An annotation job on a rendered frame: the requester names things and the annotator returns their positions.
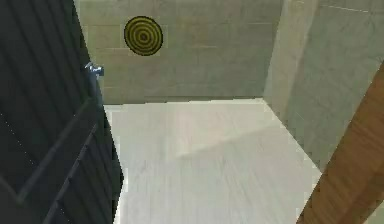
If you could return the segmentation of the dark grey panelled room door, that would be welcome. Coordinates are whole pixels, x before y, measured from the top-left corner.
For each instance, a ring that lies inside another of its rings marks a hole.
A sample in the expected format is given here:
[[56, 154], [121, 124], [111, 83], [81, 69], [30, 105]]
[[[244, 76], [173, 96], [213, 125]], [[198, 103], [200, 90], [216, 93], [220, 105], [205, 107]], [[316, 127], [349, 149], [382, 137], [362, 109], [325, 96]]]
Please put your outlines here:
[[74, 0], [0, 0], [0, 224], [114, 224], [123, 185]]

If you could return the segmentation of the brown wooden room door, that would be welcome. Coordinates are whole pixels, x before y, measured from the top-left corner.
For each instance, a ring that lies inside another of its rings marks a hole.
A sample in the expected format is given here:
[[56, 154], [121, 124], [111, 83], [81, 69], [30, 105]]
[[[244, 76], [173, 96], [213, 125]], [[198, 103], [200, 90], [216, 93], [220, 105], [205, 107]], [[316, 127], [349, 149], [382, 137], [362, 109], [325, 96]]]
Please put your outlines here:
[[296, 224], [364, 224], [384, 201], [384, 62]]

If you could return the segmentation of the yellow black round wall target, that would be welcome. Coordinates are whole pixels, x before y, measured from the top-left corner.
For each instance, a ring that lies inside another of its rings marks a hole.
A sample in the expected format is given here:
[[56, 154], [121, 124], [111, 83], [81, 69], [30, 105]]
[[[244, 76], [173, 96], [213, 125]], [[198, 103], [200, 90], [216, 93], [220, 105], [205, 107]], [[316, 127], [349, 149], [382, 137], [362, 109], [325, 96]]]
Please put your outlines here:
[[131, 18], [125, 24], [123, 34], [127, 47], [140, 56], [156, 54], [164, 41], [161, 26], [148, 16]]

